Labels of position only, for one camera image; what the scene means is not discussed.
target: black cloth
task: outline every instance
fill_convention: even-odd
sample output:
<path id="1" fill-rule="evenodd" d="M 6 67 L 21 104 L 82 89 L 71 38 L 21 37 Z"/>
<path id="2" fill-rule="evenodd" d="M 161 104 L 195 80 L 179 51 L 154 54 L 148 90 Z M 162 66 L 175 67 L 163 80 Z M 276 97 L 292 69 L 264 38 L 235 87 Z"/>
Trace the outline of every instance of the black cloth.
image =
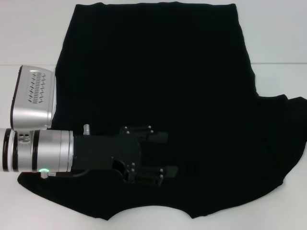
<path id="1" fill-rule="evenodd" d="M 161 187 L 116 172 L 65 179 L 22 173 L 19 183 L 53 202 L 109 219 L 158 205 L 192 218 L 271 192 L 307 141 L 307 101 L 258 96 L 236 6 L 158 3 L 77 5 L 56 68 L 52 128 L 115 135 L 122 126 L 169 133 L 146 165 L 177 165 Z"/>

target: green led light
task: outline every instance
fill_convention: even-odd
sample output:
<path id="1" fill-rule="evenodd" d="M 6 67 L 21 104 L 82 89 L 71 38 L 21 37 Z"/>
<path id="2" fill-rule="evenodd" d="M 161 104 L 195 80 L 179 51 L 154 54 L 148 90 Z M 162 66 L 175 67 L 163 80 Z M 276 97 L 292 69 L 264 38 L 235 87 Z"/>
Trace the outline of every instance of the green led light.
<path id="1" fill-rule="evenodd" d="M 40 173 L 48 173 L 48 172 L 49 172 L 49 169 L 40 169 L 39 172 L 40 172 Z"/>

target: silver motor housing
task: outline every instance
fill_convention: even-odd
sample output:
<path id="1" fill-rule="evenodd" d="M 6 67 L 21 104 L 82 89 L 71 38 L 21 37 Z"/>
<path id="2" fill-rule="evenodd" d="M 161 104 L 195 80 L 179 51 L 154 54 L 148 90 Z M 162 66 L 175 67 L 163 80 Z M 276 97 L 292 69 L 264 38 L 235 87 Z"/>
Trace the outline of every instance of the silver motor housing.
<path id="1" fill-rule="evenodd" d="M 60 130 L 0 129 L 0 171 L 70 172 L 73 133 Z"/>

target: white table surface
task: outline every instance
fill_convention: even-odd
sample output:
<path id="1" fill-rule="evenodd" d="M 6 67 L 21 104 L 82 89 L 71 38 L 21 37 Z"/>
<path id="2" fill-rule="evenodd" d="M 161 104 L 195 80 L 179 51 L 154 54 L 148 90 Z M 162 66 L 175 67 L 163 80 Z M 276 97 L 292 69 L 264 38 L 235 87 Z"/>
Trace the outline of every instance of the white table surface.
<path id="1" fill-rule="evenodd" d="M 104 3 L 136 3 L 108 0 Z M 307 98 L 307 3 L 303 0 L 195 0 L 236 3 L 257 91 Z M 92 0 L 0 1 L 0 128 L 10 126 L 12 95 L 22 64 L 50 70 L 61 51 L 75 4 Z M 191 219 L 167 207 L 126 210 L 111 220 L 94 219 L 36 196 L 18 174 L 0 173 L 1 230 L 305 230 L 307 156 L 275 191 L 251 203 Z"/>

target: black fabric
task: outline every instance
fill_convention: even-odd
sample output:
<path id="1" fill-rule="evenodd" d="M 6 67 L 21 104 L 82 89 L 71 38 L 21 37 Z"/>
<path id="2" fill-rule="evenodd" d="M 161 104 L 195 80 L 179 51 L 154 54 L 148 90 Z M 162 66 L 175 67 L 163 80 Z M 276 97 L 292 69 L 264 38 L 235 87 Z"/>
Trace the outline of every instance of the black fabric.
<path id="1" fill-rule="evenodd" d="M 77 5 L 56 76 L 53 129 L 152 125 L 169 143 L 143 163 L 179 167 L 161 187 L 125 184 L 116 172 L 19 177 L 89 216 L 160 205 L 194 218 L 250 202 L 283 183 L 307 141 L 305 99 L 258 96 L 234 4 Z"/>

